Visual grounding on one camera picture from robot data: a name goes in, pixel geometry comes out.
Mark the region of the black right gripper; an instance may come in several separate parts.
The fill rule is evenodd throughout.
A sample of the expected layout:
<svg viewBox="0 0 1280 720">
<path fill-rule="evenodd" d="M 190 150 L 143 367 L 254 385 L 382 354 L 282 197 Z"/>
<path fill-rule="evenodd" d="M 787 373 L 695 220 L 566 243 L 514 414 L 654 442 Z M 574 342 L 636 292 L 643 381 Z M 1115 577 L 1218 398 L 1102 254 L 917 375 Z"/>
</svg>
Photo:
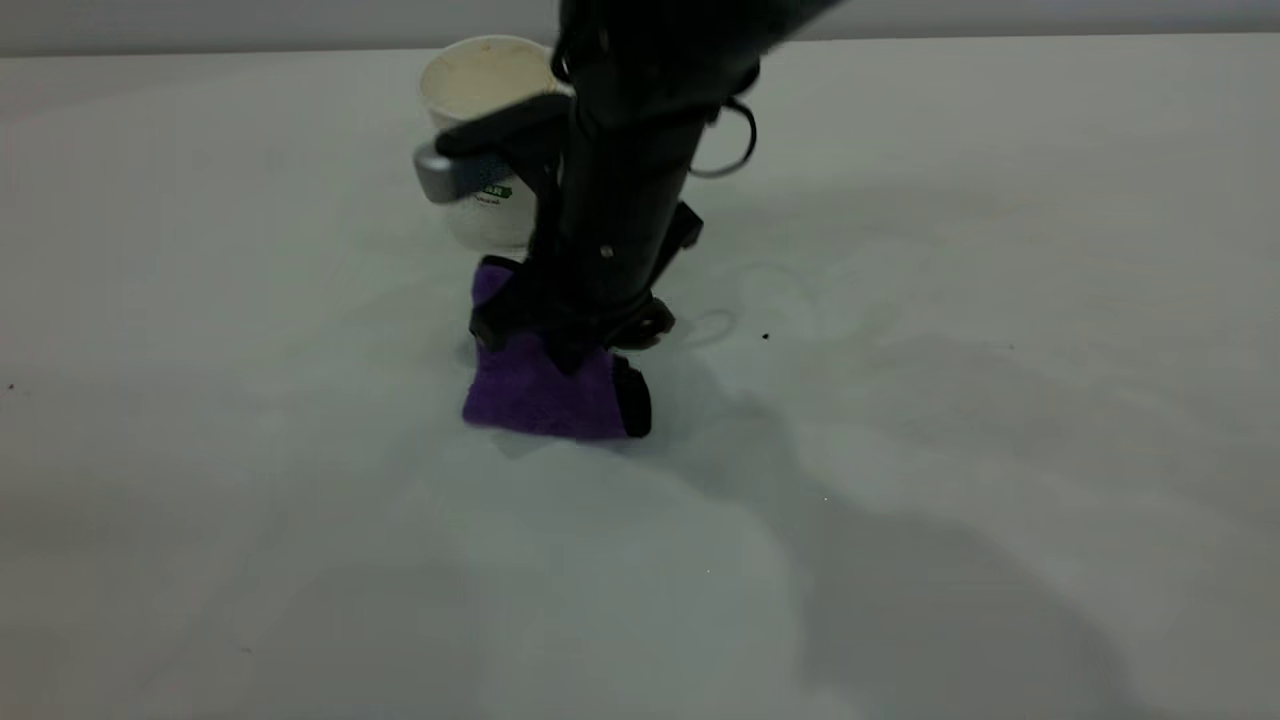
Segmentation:
<svg viewBox="0 0 1280 720">
<path fill-rule="evenodd" d="M 607 126 L 566 100 L 486 140 L 534 190 L 538 219 L 525 264 L 474 310 L 481 345 L 540 334 L 562 375 L 611 375 L 609 347 L 657 345 L 675 319 L 654 283 L 701 229 L 681 193 L 704 128 L 700 108 Z"/>
</svg>

